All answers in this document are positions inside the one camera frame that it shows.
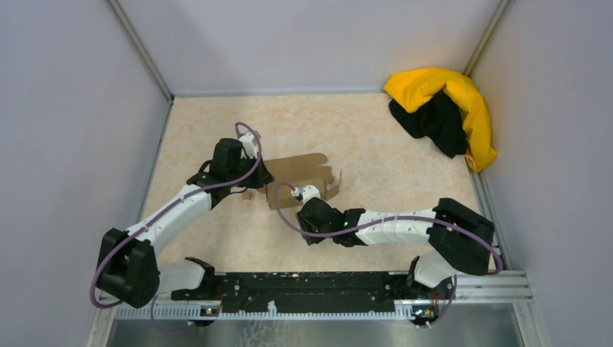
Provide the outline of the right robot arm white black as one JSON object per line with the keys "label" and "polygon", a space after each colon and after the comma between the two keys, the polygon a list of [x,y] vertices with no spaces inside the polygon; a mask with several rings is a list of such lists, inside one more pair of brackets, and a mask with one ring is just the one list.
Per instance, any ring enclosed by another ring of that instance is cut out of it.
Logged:
{"label": "right robot arm white black", "polygon": [[343,247],[391,243],[430,246],[430,252],[411,262],[407,288],[416,298],[427,297],[454,275],[491,273],[493,222],[451,198],[441,198],[432,209],[412,213],[364,208],[341,212],[312,198],[296,213],[296,219],[307,244],[332,239]]}

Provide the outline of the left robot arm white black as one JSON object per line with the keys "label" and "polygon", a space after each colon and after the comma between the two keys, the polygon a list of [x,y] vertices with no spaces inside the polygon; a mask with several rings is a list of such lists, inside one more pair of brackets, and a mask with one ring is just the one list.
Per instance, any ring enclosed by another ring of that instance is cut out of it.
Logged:
{"label": "left robot arm white black", "polygon": [[175,291],[210,298],[217,280],[209,264],[191,257],[160,264],[158,256],[189,224],[231,195],[234,187],[259,189],[272,181],[258,133],[248,131],[236,139],[219,140],[212,159],[205,161],[169,202],[128,229],[112,228],[103,235],[89,289],[90,302],[100,309],[109,307],[98,300],[97,290],[134,308]]}

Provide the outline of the brown cardboard box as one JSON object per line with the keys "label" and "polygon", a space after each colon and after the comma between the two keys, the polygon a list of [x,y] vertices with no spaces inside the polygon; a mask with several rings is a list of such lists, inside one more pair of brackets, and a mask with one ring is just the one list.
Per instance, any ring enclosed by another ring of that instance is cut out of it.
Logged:
{"label": "brown cardboard box", "polygon": [[275,209],[274,193],[280,183],[288,183],[296,188],[313,185],[318,188],[321,199],[329,201],[340,192],[341,176],[335,179],[332,167],[327,162],[328,157],[324,153],[266,160],[264,164],[274,180],[257,192],[265,195],[271,210]]}

